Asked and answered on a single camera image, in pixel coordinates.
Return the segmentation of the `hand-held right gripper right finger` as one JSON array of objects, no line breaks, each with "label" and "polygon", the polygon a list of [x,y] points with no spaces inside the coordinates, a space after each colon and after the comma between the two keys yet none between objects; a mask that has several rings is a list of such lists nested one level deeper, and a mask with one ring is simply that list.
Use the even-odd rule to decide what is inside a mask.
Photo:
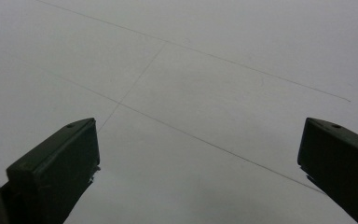
[{"label": "hand-held right gripper right finger", "polygon": [[358,134],[307,118],[297,163],[307,178],[358,222]]}]

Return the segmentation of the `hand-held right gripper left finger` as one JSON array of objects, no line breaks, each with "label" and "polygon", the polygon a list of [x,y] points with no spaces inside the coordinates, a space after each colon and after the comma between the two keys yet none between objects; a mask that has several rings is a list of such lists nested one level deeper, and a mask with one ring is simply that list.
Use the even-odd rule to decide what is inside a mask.
[{"label": "hand-held right gripper left finger", "polygon": [[12,224],[63,224],[99,170],[94,118],[63,126],[7,168]]}]

